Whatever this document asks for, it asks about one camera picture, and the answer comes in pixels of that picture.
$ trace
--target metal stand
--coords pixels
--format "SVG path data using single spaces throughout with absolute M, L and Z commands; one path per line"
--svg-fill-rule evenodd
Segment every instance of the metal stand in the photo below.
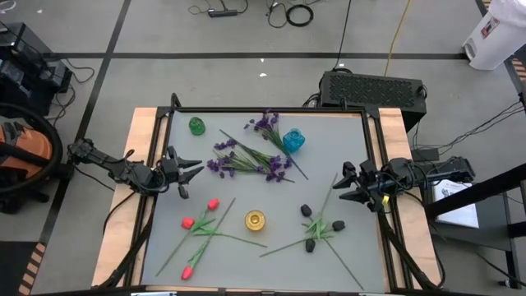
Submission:
M 446 237 L 505 251 L 508 273 L 519 279 L 519 266 L 513 238 L 526 236 L 526 221 L 511 223 L 508 200 L 505 195 L 502 196 L 502 193 L 520 187 L 524 212 L 526 212 L 525 180 L 526 164 L 521 164 L 482 183 L 427 205 L 425 207 L 427 218 L 434 220 L 438 215 L 477 203 L 479 229 L 436 224 L 440 226 L 439 231 Z M 521 286 L 511 278 L 506 282 L 513 289 L 521 289 Z

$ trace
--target white paper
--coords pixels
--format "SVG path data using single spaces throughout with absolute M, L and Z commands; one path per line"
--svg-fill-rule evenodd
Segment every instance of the white paper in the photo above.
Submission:
M 433 187 L 433 195 L 435 201 L 439 201 L 456 192 L 461 192 L 464 189 L 471 187 L 471 183 L 455 183 L 450 180 L 443 180 Z M 457 224 L 466 227 L 478 228 L 477 207 L 475 204 L 461 207 L 457 210 L 438 215 L 437 222 Z

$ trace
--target orange striped tape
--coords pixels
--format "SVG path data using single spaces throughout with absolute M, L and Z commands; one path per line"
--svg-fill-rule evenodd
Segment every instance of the orange striped tape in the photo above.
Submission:
M 22 277 L 20 286 L 18 287 L 18 295 L 29 295 L 33 289 L 33 284 L 35 283 L 36 275 L 39 272 L 40 264 L 42 263 L 42 258 L 44 258 L 44 253 L 46 252 L 46 246 L 42 243 L 37 243 L 35 249 L 31 253 L 30 261 L 27 263 L 25 269 L 25 274 Z

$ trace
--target black box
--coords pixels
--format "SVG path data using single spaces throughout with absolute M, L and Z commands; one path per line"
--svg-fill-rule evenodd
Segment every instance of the black box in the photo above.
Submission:
M 379 108 L 400 108 L 408 132 L 426 115 L 427 89 L 420 80 L 325 72 L 321 81 L 321 107 L 364 107 L 378 118 Z

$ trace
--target green glass object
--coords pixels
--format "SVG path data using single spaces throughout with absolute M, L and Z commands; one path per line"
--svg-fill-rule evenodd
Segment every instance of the green glass object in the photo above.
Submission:
M 193 117 L 190 118 L 190 122 L 188 123 L 188 127 L 190 128 L 190 132 L 194 136 L 200 136 L 205 133 L 205 123 L 200 118 Z

